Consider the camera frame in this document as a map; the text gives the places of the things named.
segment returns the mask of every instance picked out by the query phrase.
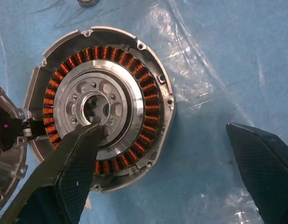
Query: copper winding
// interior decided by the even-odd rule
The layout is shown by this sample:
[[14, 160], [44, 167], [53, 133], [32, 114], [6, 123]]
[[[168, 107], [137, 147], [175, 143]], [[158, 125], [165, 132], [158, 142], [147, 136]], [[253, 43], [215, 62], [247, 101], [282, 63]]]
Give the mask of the copper winding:
[[61, 141], [59, 141], [59, 142], [57, 142], [56, 144], [54, 144], [54, 149], [55, 149], [55, 150], [59, 147], [60, 143], [61, 143]]
[[100, 46], [95, 46], [93, 48], [93, 57], [94, 57], [94, 59], [99, 59], [101, 57], [101, 47]]
[[51, 135], [49, 137], [49, 140], [50, 140], [51, 143], [56, 143], [58, 140], [60, 140], [60, 136], [59, 136], [58, 133], [54, 134], [54, 135]]
[[148, 81], [150, 79], [150, 74], [149, 72], [145, 72], [141, 77], [139, 77], [139, 83], [143, 84], [144, 82]]
[[139, 157], [134, 153], [134, 151], [132, 149], [129, 149], [128, 153], [134, 161], [138, 160]]
[[99, 161], [95, 162], [95, 173], [100, 174], [100, 163]]
[[134, 64], [137, 63], [137, 61], [138, 61], [138, 60], [137, 60], [136, 58], [134, 58], [134, 57], [130, 58], [130, 59], [128, 60], [128, 62], [127, 62], [126, 67], [127, 67], [128, 69], [131, 69], [131, 68], [134, 66]]
[[45, 117], [43, 118], [43, 122], [44, 122], [44, 125], [51, 125], [51, 124], [54, 124], [54, 117], [50, 116], [50, 117]]
[[158, 122], [159, 116], [145, 115], [145, 120], [150, 122]]
[[59, 79], [60, 81], [62, 81], [63, 78], [64, 78], [64, 75], [63, 75], [60, 71], [58, 71], [58, 70], [55, 71], [54, 76], [55, 76], [57, 79]]
[[44, 100], [43, 100], [43, 104], [53, 106], [54, 105], [54, 100], [45, 97]]
[[126, 61], [127, 58], [128, 58], [128, 53], [123, 51], [123, 52], [120, 54], [120, 56], [119, 56], [118, 62], [119, 62], [120, 64], [123, 64], [123, 63]]
[[83, 63], [84, 61], [83, 61], [83, 56], [82, 56], [82, 53], [79, 51], [79, 52], [77, 52], [77, 62], [78, 62], [78, 64], [81, 64], [81, 63]]
[[135, 77], [137, 77], [140, 72], [142, 71], [142, 69], [144, 68], [144, 65], [142, 63], [139, 63], [137, 66], [135, 66], [135, 68], [133, 69], [132, 73]]
[[120, 165], [119, 165], [119, 163], [118, 163], [116, 158], [112, 159], [112, 169], [114, 171], [120, 171], [121, 170], [120, 169]]
[[84, 50], [84, 57], [86, 59], [86, 61], [91, 60], [91, 49], [87, 48]]
[[159, 105], [148, 105], [146, 106], [146, 111], [149, 111], [149, 112], [157, 112], [159, 111]]
[[155, 85], [154, 82], [153, 83], [149, 83], [149, 84], [143, 86], [142, 89], [143, 89], [144, 92], [148, 92], [148, 91], [151, 91], [153, 89], [156, 89], [156, 85]]
[[57, 132], [56, 126], [55, 126], [55, 125], [52, 125], [52, 126], [46, 127], [46, 128], [45, 128], [45, 131], [46, 131], [46, 134], [56, 133], [56, 132]]
[[68, 64], [70, 65], [70, 67], [74, 68], [74, 67], [76, 66], [73, 57], [69, 57], [69, 58], [67, 59], [67, 61], [68, 61]]
[[53, 78], [51, 78], [50, 81], [49, 81], [49, 85], [51, 87], [53, 87], [53, 88], [56, 88], [56, 89], [58, 88], [59, 84], [60, 83], [57, 80], [53, 79]]
[[111, 172], [111, 167], [108, 161], [103, 161], [102, 167], [104, 173], [109, 174]]
[[140, 150], [142, 153], [145, 152], [145, 148], [144, 148], [141, 144], [135, 142], [133, 145], [134, 145], [138, 150]]
[[152, 100], [157, 100], [158, 99], [158, 94], [157, 93], [153, 93], [150, 94], [148, 96], [144, 97], [146, 101], [152, 101]]
[[46, 94], [46, 95], [50, 95], [51, 97], [55, 97], [56, 91], [54, 91], [54, 90], [51, 89], [51, 88], [46, 88], [45, 94]]
[[70, 69], [68, 68], [68, 66], [64, 62], [60, 65], [60, 67], [65, 74], [70, 72]]
[[52, 107], [44, 107], [43, 114], [44, 115], [52, 115], [54, 113], [54, 109]]
[[148, 132], [151, 132], [151, 133], [155, 133], [156, 132], [156, 129], [154, 127], [147, 126], [147, 125], [143, 125], [143, 129], [145, 131], [148, 131]]
[[123, 154], [120, 156], [120, 158], [121, 158], [122, 164], [125, 167], [128, 167], [129, 166], [129, 162], [128, 162], [127, 158]]
[[117, 59], [117, 57], [118, 57], [118, 54], [119, 54], [119, 49], [118, 48], [114, 48], [112, 50], [111, 59], [113, 61], [115, 61]]
[[147, 136], [140, 134], [140, 139], [143, 140], [145, 143], [150, 144], [152, 140], [148, 138]]
[[103, 59], [108, 59], [110, 49], [111, 48], [109, 46], [103, 47], [103, 49], [102, 49], [102, 58]]

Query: copper coil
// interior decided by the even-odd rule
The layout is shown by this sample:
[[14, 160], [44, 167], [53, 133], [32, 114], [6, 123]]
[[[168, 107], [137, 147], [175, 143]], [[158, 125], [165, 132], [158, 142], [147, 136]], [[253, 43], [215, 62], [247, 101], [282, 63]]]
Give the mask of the copper coil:
[[146, 106], [146, 111], [149, 111], [149, 112], [157, 112], [159, 111], [159, 105], [148, 105]]
[[139, 83], [143, 84], [144, 82], [148, 81], [150, 79], [150, 74], [149, 72], [145, 72], [141, 77], [139, 77]]
[[123, 166], [128, 167], [129, 162], [128, 162], [127, 158], [123, 154], [120, 156], [120, 158], [121, 158], [121, 162], [122, 162]]
[[108, 161], [103, 161], [102, 167], [104, 173], [109, 174], [111, 172], [111, 167]]
[[54, 113], [54, 109], [52, 107], [44, 107], [43, 114], [44, 115], [52, 115]]
[[45, 131], [46, 131], [46, 134], [56, 133], [56, 132], [57, 132], [56, 126], [55, 126], [55, 125], [52, 125], [52, 126], [46, 127], [46, 128], [45, 128]]
[[144, 148], [141, 144], [135, 142], [133, 145], [134, 145], [138, 150], [140, 150], [142, 153], [145, 151], [145, 148]]
[[57, 80], [53, 79], [53, 78], [51, 78], [50, 81], [49, 81], [49, 85], [50, 85], [51, 87], [56, 88], [56, 89], [58, 88], [59, 84], [60, 84], [60, 83], [59, 83]]
[[59, 141], [59, 142], [57, 142], [56, 144], [54, 144], [54, 149], [55, 149], [55, 150], [59, 147], [60, 143], [61, 143], [61, 141]]
[[94, 59], [100, 59], [101, 58], [101, 47], [100, 46], [95, 46], [93, 48], [93, 56], [94, 56]]
[[86, 61], [91, 60], [91, 49], [87, 48], [84, 50], [84, 57], [86, 59]]
[[49, 140], [50, 140], [51, 143], [56, 143], [58, 140], [60, 140], [60, 136], [59, 136], [58, 133], [54, 134], [54, 135], [51, 135], [49, 137]]
[[110, 49], [111, 48], [109, 46], [103, 47], [103, 49], [102, 49], [102, 58], [103, 59], [108, 59]]
[[134, 151], [132, 149], [129, 149], [128, 153], [134, 161], [138, 160], [139, 157], [134, 153]]
[[100, 174], [100, 163], [99, 161], [95, 162], [95, 173]]
[[130, 58], [129, 60], [128, 60], [128, 62], [127, 62], [127, 64], [126, 64], [126, 67], [128, 68], [128, 69], [131, 69], [136, 63], [137, 63], [137, 59], [136, 58], [134, 58], [134, 57], [132, 57], [132, 58]]
[[68, 64], [69, 64], [72, 68], [74, 68], [74, 67], [76, 66], [73, 57], [69, 57], [69, 58], [67, 59], [67, 61], [68, 61]]
[[157, 100], [158, 99], [158, 94], [157, 93], [153, 93], [150, 94], [148, 96], [144, 97], [146, 101], [152, 101], [152, 100]]
[[54, 105], [54, 100], [45, 97], [44, 100], [43, 100], [43, 104], [53, 106]]
[[77, 56], [76, 56], [76, 58], [77, 58], [77, 62], [78, 62], [78, 64], [81, 64], [81, 63], [84, 62], [84, 61], [83, 61], [82, 53], [81, 53], [80, 51], [77, 52]]
[[140, 139], [143, 140], [145, 143], [150, 144], [152, 140], [148, 138], [147, 136], [140, 134]]
[[126, 61], [127, 58], [128, 58], [128, 53], [123, 51], [123, 52], [120, 54], [120, 56], [119, 56], [118, 62], [119, 62], [120, 64], [123, 64], [123, 63]]
[[119, 49], [118, 48], [114, 48], [112, 50], [111, 59], [113, 61], [115, 61], [117, 59], [117, 57], [118, 57], [118, 54], [119, 54]]
[[143, 129], [145, 131], [148, 131], [148, 132], [151, 132], [151, 133], [155, 133], [156, 132], [156, 129], [154, 127], [147, 126], [147, 125], [143, 125]]
[[43, 118], [44, 125], [51, 125], [54, 124], [54, 122], [54, 117], [52, 116]]
[[149, 115], [147, 116], [147, 115], [145, 115], [145, 120], [156, 123], [159, 120], [159, 116], [149, 116]]
[[70, 69], [68, 68], [68, 65], [66, 65], [64, 62], [60, 65], [62, 71], [67, 74], [68, 72], [70, 72]]
[[156, 85], [155, 85], [154, 82], [153, 82], [153, 83], [149, 83], [149, 84], [143, 86], [143, 91], [144, 91], [144, 92], [148, 92], [148, 91], [151, 91], [151, 90], [153, 90], [153, 89], [156, 89]]
[[144, 65], [142, 63], [139, 63], [138, 65], [136, 65], [132, 71], [133, 75], [137, 77], [140, 74], [140, 72], [142, 72], [143, 68], [144, 68]]
[[63, 78], [64, 78], [64, 75], [63, 75], [60, 71], [58, 71], [58, 70], [55, 71], [54, 76], [55, 76], [57, 79], [59, 79], [60, 81], [62, 81]]
[[118, 163], [116, 158], [112, 159], [112, 169], [114, 171], [120, 171], [121, 170], [120, 169], [120, 165], [119, 165], [119, 163]]
[[51, 97], [55, 97], [56, 91], [54, 91], [54, 90], [51, 89], [51, 88], [46, 88], [45, 94], [46, 94], [46, 95], [50, 95]]

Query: blue plastic sheet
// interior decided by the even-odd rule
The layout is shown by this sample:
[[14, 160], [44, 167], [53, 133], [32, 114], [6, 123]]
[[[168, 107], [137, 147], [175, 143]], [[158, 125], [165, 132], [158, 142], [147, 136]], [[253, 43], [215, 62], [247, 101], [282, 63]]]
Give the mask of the blue plastic sheet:
[[[91, 8], [0, 0], [0, 85], [18, 107], [42, 52], [95, 25], [126, 30], [156, 52], [177, 113], [155, 167], [124, 189], [91, 192], [80, 223], [263, 223], [225, 125], [256, 126], [288, 144], [288, 0], [100, 0]], [[27, 163], [16, 192], [38, 165], [30, 149]]]

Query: plastic wrap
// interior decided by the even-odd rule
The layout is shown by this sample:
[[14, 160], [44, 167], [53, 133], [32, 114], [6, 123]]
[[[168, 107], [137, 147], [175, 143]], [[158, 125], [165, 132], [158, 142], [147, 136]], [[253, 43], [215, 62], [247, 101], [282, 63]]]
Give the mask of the plastic wrap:
[[[0, 1], [0, 85], [16, 106], [42, 52], [95, 25], [126, 30], [156, 52], [177, 113], [151, 172], [91, 192], [80, 223], [262, 223], [225, 125], [256, 126], [288, 144], [288, 0]], [[25, 179], [37, 165], [31, 151], [28, 165]]]

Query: blue tablecloth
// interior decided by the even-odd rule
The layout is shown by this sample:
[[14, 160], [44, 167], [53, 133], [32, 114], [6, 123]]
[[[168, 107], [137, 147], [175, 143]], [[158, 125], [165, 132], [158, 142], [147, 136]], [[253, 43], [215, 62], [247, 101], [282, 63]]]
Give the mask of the blue tablecloth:
[[[80, 223], [263, 223], [225, 125], [256, 126], [288, 144], [288, 0], [100, 0], [91, 8], [0, 0], [0, 85], [18, 107], [42, 52], [95, 25], [126, 30], [156, 52], [177, 113], [155, 167], [124, 189], [91, 192]], [[38, 165], [30, 149], [27, 163], [25, 180]]]

